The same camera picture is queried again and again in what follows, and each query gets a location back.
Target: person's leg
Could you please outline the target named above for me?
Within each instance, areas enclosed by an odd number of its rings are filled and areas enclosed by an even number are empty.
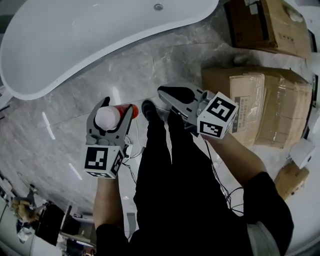
[[[137,207],[140,228],[162,218],[161,210],[166,204],[166,181],[171,170],[171,157],[167,147],[166,129],[156,107],[150,101],[142,104],[142,112],[149,121],[147,143],[142,153],[133,198]]]
[[[35,193],[34,193],[34,191],[33,191],[31,188],[29,188],[29,193],[28,193],[28,195],[26,196],[26,198],[28,199],[28,201],[30,202],[30,204],[31,204],[32,206],[35,206],[35,205],[36,205],[36,202],[35,202]]]
[[[184,186],[180,198],[186,201],[181,202],[192,201],[199,210],[212,204],[226,208],[226,199],[213,173],[212,162],[194,143],[192,134],[185,130],[182,117],[171,112],[168,125],[172,143],[172,178]]]

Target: white bathtub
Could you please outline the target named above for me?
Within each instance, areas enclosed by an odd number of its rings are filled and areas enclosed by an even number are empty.
[[[19,99],[42,97],[101,57],[198,22],[217,4],[218,0],[27,0],[3,37],[1,79]]]

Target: black and white marker cube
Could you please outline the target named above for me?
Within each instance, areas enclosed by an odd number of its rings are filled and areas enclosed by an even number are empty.
[[[222,139],[235,119],[238,105],[218,92],[197,117],[197,132]]]
[[[120,146],[85,145],[82,149],[82,168],[96,178],[115,179],[123,159]]]

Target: person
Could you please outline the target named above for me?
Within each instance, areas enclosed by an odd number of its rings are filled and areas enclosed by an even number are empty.
[[[32,223],[39,220],[39,211],[35,203],[35,193],[37,188],[30,184],[29,193],[26,197],[16,196],[12,200],[12,209],[17,216],[18,220],[23,223]]]
[[[227,133],[221,140],[202,136],[242,185],[243,216],[228,208],[211,160],[194,144],[180,115],[170,112],[168,127],[150,100],[142,104],[149,121],[135,196],[139,230],[128,242],[119,181],[98,179],[93,219],[97,255],[122,253],[284,255],[294,224],[261,159]]]

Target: black shoe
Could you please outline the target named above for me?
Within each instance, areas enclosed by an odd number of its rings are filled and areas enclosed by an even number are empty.
[[[150,120],[160,120],[156,106],[151,100],[146,99],[142,103],[141,109],[144,117],[148,120],[148,122],[150,122]]]
[[[38,189],[35,187],[35,185],[33,185],[33,184],[30,184],[30,190],[34,193],[34,194],[36,194],[36,193],[38,193]]]

